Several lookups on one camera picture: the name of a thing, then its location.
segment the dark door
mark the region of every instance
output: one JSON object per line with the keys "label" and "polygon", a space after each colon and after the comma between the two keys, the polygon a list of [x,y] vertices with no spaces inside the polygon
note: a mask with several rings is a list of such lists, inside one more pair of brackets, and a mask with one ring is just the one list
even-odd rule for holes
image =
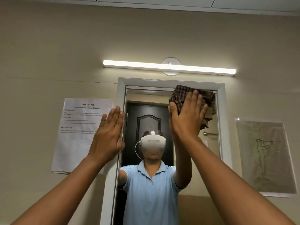
{"label": "dark door", "polygon": [[[145,131],[160,130],[167,140],[166,149],[161,158],[168,166],[174,165],[173,141],[169,129],[169,112],[167,106],[152,106],[139,103],[127,103],[127,118],[125,123],[125,148],[122,152],[121,166],[137,165],[141,162],[134,152],[135,144]],[[137,153],[141,158],[139,146]],[[123,224],[127,194],[123,190],[118,190],[116,199],[114,225]]]}

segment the white mirror frame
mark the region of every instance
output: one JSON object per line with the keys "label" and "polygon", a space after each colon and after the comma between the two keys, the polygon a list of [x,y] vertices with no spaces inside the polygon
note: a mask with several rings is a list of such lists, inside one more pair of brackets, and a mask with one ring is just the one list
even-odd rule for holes
{"label": "white mirror frame", "polygon": [[[224,83],[210,82],[191,82],[191,81],[175,81],[175,80],[151,80],[151,79],[134,79],[134,78],[119,78],[115,105],[120,106],[123,110],[125,105],[126,87],[151,87],[151,88],[175,88],[177,85],[184,85],[191,88],[200,88],[206,90],[217,91],[216,94],[216,112],[218,117],[218,133],[220,143],[221,159],[232,169],[232,155],[230,145],[230,134],[227,120],[226,109],[226,92]],[[117,177],[119,167],[118,154],[108,164],[106,170],[105,188],[103,195],[102,211],[100,225],[111,225],[113,222],[113,214],[115,210],[115,197],[117,190]]]}

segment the round ceiling mount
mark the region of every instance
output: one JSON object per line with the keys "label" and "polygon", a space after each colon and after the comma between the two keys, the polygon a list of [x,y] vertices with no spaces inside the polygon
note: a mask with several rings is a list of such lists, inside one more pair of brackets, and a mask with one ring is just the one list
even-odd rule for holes
{"label": "round ceiling mount", "polygon": [[[174,57],[168,57],[165,60],[163,60],[163,64],[167,64],[167,65],[181,65],[180,61],[178,61],[178,59],[174,58]],[[167,71],[163,71],[164,74],[166,74],[167,76],[176,76],[179,74],[179,72],[167,72]]]}

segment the checkered rag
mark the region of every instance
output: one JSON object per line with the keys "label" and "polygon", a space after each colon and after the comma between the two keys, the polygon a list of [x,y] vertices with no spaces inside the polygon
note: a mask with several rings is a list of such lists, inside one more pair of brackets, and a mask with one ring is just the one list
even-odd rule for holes
{"label": "checkered rag", "polygon": [[205,114],[205,117],[203,119],[202,125],[200,129],[204,129],[205,127],[208,128],[208,122],[212,120],[212,115],[216,113],[216,106],[215,106],[215,94],[212,91],[208,90],[202,90],[202,89],[194,89],[182,85],[177,85],[169,102],[175,102],[177,109],[178,109],[178,114],[180,114],[183,103],[185,101],[186,96],[188,95],[188,92],[193,92],[194,90],[197,90],[199,94],[203,96],[202,98],[202,104],[201,108],[205,104],[208,105],[207,111]]}

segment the framed sketch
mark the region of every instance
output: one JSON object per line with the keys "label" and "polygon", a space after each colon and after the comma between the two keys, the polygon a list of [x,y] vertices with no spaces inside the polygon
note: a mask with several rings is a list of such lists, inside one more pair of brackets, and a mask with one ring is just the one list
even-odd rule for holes
{"label": "framed sketch", "polygon": [[242,176],[264,196],[297,194],[295,174],[283,123],[235,119]]}

